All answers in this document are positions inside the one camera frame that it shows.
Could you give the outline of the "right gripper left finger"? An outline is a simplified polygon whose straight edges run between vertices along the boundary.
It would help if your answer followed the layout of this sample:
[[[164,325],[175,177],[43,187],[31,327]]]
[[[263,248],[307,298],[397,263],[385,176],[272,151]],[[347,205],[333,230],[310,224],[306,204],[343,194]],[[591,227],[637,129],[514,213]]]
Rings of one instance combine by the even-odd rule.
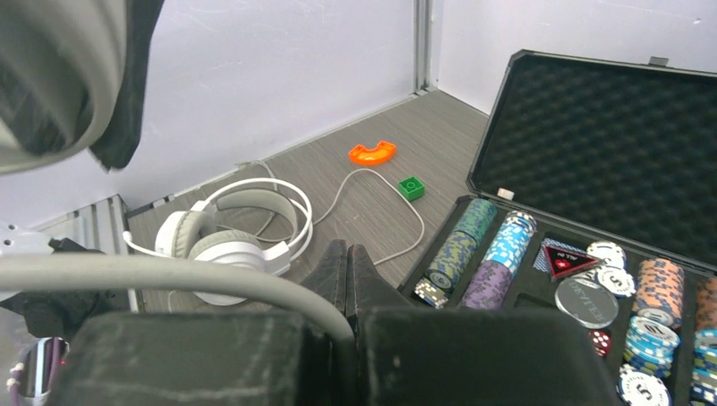
[[[283,310],[114,313],[71,342],[51,405],[344,405],[328,336]]]

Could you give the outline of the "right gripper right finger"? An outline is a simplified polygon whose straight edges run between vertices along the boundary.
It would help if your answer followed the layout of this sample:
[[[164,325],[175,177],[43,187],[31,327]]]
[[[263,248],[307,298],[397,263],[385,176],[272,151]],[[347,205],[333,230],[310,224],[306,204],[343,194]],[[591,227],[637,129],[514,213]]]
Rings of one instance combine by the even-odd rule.
[[[357,336],[361,405],[616,405],[587,332],[555,310],[413,305],[366,248],[347,259],[346,314]]]

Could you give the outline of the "large white gaming headphones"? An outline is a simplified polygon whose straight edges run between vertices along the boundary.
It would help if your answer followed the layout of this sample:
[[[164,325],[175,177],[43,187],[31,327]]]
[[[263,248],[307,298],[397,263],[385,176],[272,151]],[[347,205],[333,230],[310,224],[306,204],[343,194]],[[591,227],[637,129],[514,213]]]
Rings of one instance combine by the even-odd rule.
[[[122,169],[140,142],[151,40],[160,1],[4,1],[1,4],[1,171],[50,166],[84,150]],[[80,281],[101,289],[235,294],[296,311],[355,355],[344,316],[318,294],[244,267],[147,255],[90,254]]]

